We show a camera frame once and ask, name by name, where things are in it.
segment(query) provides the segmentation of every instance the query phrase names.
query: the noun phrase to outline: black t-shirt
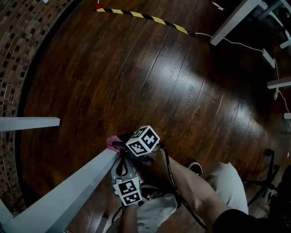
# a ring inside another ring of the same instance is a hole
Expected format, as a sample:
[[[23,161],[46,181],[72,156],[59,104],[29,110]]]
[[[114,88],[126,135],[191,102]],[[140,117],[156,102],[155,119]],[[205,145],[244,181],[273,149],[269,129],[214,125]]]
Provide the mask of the black t-shirt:
[[[242,211],[230,209],[222,213],[213,225],[214,233],[267,233],[287,232],[266,218],[255,218]]]

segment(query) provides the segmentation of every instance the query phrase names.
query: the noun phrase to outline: beige pants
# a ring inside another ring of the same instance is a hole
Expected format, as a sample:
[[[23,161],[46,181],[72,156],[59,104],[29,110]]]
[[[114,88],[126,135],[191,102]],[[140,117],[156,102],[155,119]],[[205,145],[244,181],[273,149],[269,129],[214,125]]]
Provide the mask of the beige pants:
[[[230,164],[218,163],[209,173],[201,176],[216,191],[221,200],[233,209],[249,213],[245,190],[236,169]],[[155,233],[158,227],[177,208],[173,194],[146,202],[137,209],[139,233]],[[118,232],[120,219],[117,219],[107,230],[107,233]]]

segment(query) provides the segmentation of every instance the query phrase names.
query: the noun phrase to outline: black and white pattern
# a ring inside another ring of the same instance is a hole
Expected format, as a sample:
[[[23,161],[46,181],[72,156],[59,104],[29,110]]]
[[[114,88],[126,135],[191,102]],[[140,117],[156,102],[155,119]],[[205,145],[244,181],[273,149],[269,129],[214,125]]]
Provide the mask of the black and white pattern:
[[[150,150],[158,141],[157,136],[153,133],[153,131],[150,128],[145,132],[144,136],[141,139]]]
[[[128,182],[125,183],[121,183],[118,185],[118,187],[122,195],[136,191],[136,187],[133,184],[132,180],[129,180]]]
[[[133,142],[132,144],[128,145],[131,149],[133,149],[133,151],[137,154],[143,154],[146,152],[146,149],[142,146],[142,144],[137,141],[137,142]]]
[[[144,130],[146,130],[146,127],[144,127],[142,129],[139,129],[138,131],[136,131],[135,134],[134,134],[134,136],[132,136],[131,138],[139,137],[144,132]]]
[[[123,197],[123,199],[124,199],[124,201],[125,201],[125,203],[127,205],[132,204],[134,202],[137,202],[137,201],[140,201],[141,200],[138,192],[136,192],[134,194],[131,194],[131,195],[127,196],[127,197]]]

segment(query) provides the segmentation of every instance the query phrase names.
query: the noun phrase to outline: black curved border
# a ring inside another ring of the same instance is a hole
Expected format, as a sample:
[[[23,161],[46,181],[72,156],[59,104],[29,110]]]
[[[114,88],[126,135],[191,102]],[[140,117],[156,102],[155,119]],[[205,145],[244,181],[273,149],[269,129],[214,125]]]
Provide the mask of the black curved border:
[[[74,11],[74,9],[79,5],[82,0],[73,0],[71,4],[63,11],[63,13],[56,20],[54,25],[52,25],[51,29],[48,31],[47,35],[43,39],[40,44],[39,49],[37,50],[34,58],[31,61],[31,64],[28,68],[26,77],[24,79],[24,83],[22,86],[22,91],[20,94],[17,117],[24,117],[24,110],[26,106],[27,97],[30,91],[30,87],[32,81],[34,79],[36,70],[40,62],[42,61],[42,57],[50,44],[53,37],[58,32],[61,25],[64,21],[69,17],[69,15]],[[17,170],[18,181],[20,184],[20,189],[22,191],[22,197],[25,202],[25,205],[29,207],[33,203],[35,203],[41,196],[36,193],[23,179],[23,172],[21,166],[21,130],[15,131],[15,164]]]

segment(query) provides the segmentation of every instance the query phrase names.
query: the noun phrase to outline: pink cloth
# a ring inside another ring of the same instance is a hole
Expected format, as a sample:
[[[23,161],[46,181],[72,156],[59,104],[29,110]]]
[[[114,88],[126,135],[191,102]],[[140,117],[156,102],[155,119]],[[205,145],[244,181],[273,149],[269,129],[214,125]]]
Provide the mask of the pink cloth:
[[[112,145],[113,142],[122,142],[122,140],[120,140],[116,135],[107,139],[107,148],[120,154],[120,151]]]

